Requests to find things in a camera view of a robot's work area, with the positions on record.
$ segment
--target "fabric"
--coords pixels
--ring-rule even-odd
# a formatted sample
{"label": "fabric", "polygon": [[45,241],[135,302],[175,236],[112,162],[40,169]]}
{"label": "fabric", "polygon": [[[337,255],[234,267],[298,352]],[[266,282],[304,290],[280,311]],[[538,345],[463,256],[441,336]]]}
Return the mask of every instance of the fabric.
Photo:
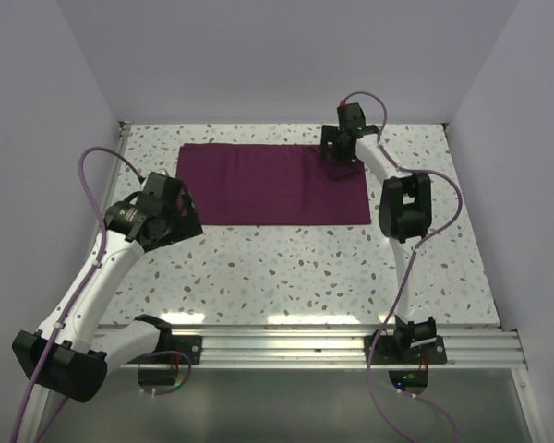
{"label": "fabric", "polygon": [[202,224],[370,224],[363,163],[321,162],[305,145],[186,144],[176,176]]}

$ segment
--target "maroon towel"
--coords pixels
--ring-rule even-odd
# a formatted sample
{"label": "maroon towel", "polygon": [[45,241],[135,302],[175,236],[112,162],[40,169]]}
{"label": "maroon towel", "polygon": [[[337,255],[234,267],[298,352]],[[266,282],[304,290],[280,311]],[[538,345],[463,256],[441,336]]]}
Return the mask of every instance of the maroon towel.
{"label": "maroon towel", "polygon": [[176,176],[202,224],[370,224],[363,163],[321,162],[316,146],[187,144]]}

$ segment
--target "wall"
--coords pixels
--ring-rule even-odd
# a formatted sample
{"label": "wall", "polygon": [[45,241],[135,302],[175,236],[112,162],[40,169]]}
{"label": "wall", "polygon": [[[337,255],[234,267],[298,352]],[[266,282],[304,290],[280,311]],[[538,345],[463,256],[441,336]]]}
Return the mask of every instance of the wall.
{"label": "wall", "polygon": [[450,142],[502,323],[521,333],[554,437],[554,0],[521,0]]}
{"label": "wall", "polygon": [[[0,1],[0,442],[26,384],[12,340],[54,308],[87,252],[78,156],[116,133],[57,4]],[[109,164],[87,162],[98,195]]]}
{"label": "wall", "polygon": [[367,89],[394,122],[440,123],[517,0],[59,3],[120,119],[323,122]]}

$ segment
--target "white speckled tabletop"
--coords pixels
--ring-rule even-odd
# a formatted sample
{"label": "white speckled tabletop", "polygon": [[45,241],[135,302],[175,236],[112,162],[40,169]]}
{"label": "white speckled tabletop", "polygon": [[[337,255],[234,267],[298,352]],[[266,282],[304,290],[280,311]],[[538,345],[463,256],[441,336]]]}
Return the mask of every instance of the white speckled tabletop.
{"label": "white speckled tabletop", "polygon": [[[175,173],[184,143],[319,144],[317,125],[133,125],[126,156],[144,173]],[[389,125],[384,138],[406,166],[455,171],[441,126]],[[102,318],[147,313],[175,324],[376,324],[397,292],[394,258],[377,223],[380,185],[367,173],[369,226],[204,226],[205,235],[150,252],[121,283]],[[138,188],[119,173],[114,201]],[[455,195],[432,177],[433,227]],[[427,253],[429,302],[438,323],[498,325],[465,210]]]}

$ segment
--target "purple cable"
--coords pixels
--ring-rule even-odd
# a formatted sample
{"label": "purple cable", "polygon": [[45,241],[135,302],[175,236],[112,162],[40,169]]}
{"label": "purple cable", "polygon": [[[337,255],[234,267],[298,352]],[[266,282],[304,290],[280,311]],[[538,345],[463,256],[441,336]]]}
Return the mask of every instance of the purple cable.
{"label": "purple cable", "polygon": [[[181,353],[180,351],[160,351],[160,352],[157,352],[157,353],[149,353],[148,355],[144,355],[145,357],[161,357],[161,356],[164,356],[164,355],[176,355],[176,356],[179,356],[183,359],[185,359],[187,361],[187,373],[185,374],[185,376],[183,377],[183,381],[181,381],[181,384],[178,385],[178,386],[174,386],[170,389],[165,389],[165,390],[160,390],[160,391],[156,391],[154,393],[154,395],[158,396],[158,395],[165,395],[165,394],[170,394],[172,392],[176,392],[180,389],[181,386],[183,386],[185,383],[187,383],[187,380],[188,378],[190,377],[191,375],[191,359],[188,358],[188,355],[184,354],[184,353]],[[59,414],[59,412],[64,409],[64,406],[66,405],[66,402],[69,400],[69,397],[64,397],[60,402],[59,404],[57,405],[57,407],[55,408],[54,410],[54,413],[52,413],[52,416],[50,417],[49,421],[45,424],[45,426],[43,427],[43,429],[41,430],[41,432],[39,434],[37,434],[37,437],[33,440],[33,443],[39,443],[41,441],[41,439],[43,438],[43,436],[45,436],[45,433],[47,432],[47,429],[49,429],[49,427],[52,425],[52,423],[54,422],[55,420],[55,417]]]}
{"label": "purple cable", "polygon": [[[398,288],[398,294],[396,295],[396,298],[394,299],[394,302],[391,306],[390,312],[388,313],[388,315],[386,316],[386,318],[382,322],[380,328],[378,329],[378,331],[376,333],[376,336],[375,336],[373,342],[371,343],[371,347],[369,348],[369,357],[367,358],[367,386],[368,386],[368,390],[369,390],[369,396],[371,397],[371,400],[373,401],[374,405],[376,406],[376,409],[378,410],[381,417],[386,421],[386,423],[388,423],[388,425],[390,425],[390,427],[394,431],[396,431],[396,433],[398,433],[400,436],[406,438],[411,443],[418,443],[416,440],[414,440],[408,434],[406,434],[402,429],[400,429],[398,426],[396,426],[392,422],[391,418],[383,410],[383,407],[382,407],[381,403],[379,402],[378,398],[376,397],[375,389],[373,387],[373,382],[372,382],[372,379],[371,379],[371,361],[373,360],[373,356],[376,352],[376,344],[378,343],[379,336],[381,335],[382,331],[386,328],[386,326],[390,322],[391,316],[394,314],[394,311],[396,310],[396,307],[400,303],[400,298],[402,297],[404,287],[406,286],[406,283],[408,282],[408,276],[410,275],[410,272],[411,272],[411,270],[412,270],[412,268],[415,264],[416,251],[427,240],[434,237],[435,235],[438,235],[438,234],[442,233],[447,228],[449,228],[452,224],[455,223],[455,221],[458,219],[458,217],[462,213],[462,208],[464,207],[464,198],[462,197],[462,192],[460,191],[460,188],[458,187],[458,185],[448,175],[446,175],[444,173],[437,172],[437,171],[431,171],[429,169],[405,168],[405,167],[401,166],[400,164],[398,164],[398,162],[390,155],[390,153],[388,151],[386,151],[384,146],[381,144],[381,135],[384,131],[384,127],[386,126],[386,123],[388,122],[388,109],[386,108],[386,105],[381,100],[381,98],[378,97],[377,95],[372,94],[371,92],[363,91],[363,90],[353,92],[353,93],[347,95],[343,99],[343,101],[346,102],[348,99],[350,99],[351,97],[354,97],[356,95],[367,95],[368,97],[371,97],[372,99],[376,100],[380,104],[381,109],[383,110],[383,118],[382,118],[382,122],[381,122],[381,129],[379,130],[379,133],[377,135],[377,141],[378,141],[378,148],[381,150],[381,152],[384,155],[384,157],[386,158],[386,160],[388,160],[388,162],[390,162],[390,164],[394,168],[396,168],[397,170],[402,171],[404,173],[410,173],[410,174],[426,173],[426,174],[436,175],[437,177],[442,178],[443,180],[445,180],[447,183],[450,184],[450,186],[455,191],[455,193],[457,195],[457,199],[458,199],[458,207],[457,207],[455,213],[453,214],[453,216],[450,218],[450,220],[448,222],[446,222],[445,224],[443,224],[440,228],[437,228],[437,229],[431,231],[430,233],[428,233],[425,237],[423,237],[415,245],[415,247],[413,249],[413,253],[410,256],[410,259],[408,260],[408,265],[406,266],[406,273],[404,274],[403,279],[402,279],[402,281],[400,283],[400,286]],[[403,392],[403,394],[406,397],[412,397],[412,395],[410,393]],[[439,412],[441,412],[443,415],[445,415],[445,417],[452,424],[452,429],[453,429],[452,443],[457,442],[459,440],[459,430],[458,430],[458,426],[455,423],[455,420],[452,417],[452,415],[448,411],[446,411],[443,407],[441,407],[440,405],[435,403],[434,401],[431,401],[429,399],[426,399],[426,398],[423,398],[423,397],[420,397],[420,396],[416,397],[416,399],[419,400],[419,401],[422,401],[425,404],[428,404],[429,406],[432,406],[433,408],[435,408]]]}
{"label": "purple cable", "polygon": [[[100,150],[102,152],[107,152],[109,154],[114,155],[116,158],[124,162],[129,168],[138,176],[138,179],[140,182],[144,180],[144,177],[141,176],[139,171],[135,168],[129,160],[127,160],[125,157],[123,157],[121,154],[115,152],[114,150],[110,150],[108,148],[101,148],[101,147],[94,147],[94,148],[88,148],[85,150],[82,155],[80,156],[80,160],[78,161],[78,174],[80,176],[80,183],[82,184],[82,188],[84,189],[84,192],[86,193],[86,196],[89,199],[90,205],[92,206],[92,210],[94,210],[94,213],[97,216],[97,219],[99,221],[99,227],[101,230],[101,245],[99,247],[99,251],[96,255],[96,261],[101,262],[102,256],[104,256],[104,251],[106,248],[106,242],[107,242],[107,236],[106,231],[107,227],[104,224],[104,218],[101,214],[101,209],[99,208],[99,204],[96,201],[96,198],[94,198],[94,195],[91,193],[90,188],[86,182],[86,176],[84,174],[84,160],[86,159],[87,155],[91,152],[94,152],[95,150]],[[72,296],[68,300],[66,306],[64,306],[64,309],[62,309],[62,313],[59,316],[59,319],[57,319],[57,323],[64,324],[64,321],[67,318],[68,313],[72,309],[72,306],[76,303],[76,300],[82,293],[82,290],[86,287],[90,279],[92,278],[92,275],[94,275],[94,271],[97,269],[97,266],[91,266],[80,284],[78,285],[78,288],[76,288],[76,291],[72,293]],[[22,421],[25,416],[25,411],[27,409],[27,405],[29,404],[30,395],[33,392],[33,387],[35,386],[35,383],[37,383],[37,379],[39,378],[39,374],[41,373],[43,366],[45,365],[45,361],[47,360],[47,356],[49,355],[49,352],[51,351],[52,347],[54,346],[55,339],[57,338],[57,335],[59,334],[59,328],[54,328],[51,335],[49,336],[49,340],[45,344],[45,348],[43,349],[43,352],[41,356],[39,357],[39,361],[37,362],[37,365],[35,366],[35,369],[33,370],[32,375],[29,378],[29,383],[27,384],[27,388],[25,389],[25,392],[23,393],[22,400],[20,401],[20,405],[18,407],[17,416],[15,418],[15,423],[12,428],[12,433],[10,435],[10,443],[17,443],[18,440],[18,434],[20,433],[20,427],[22,426]]]}

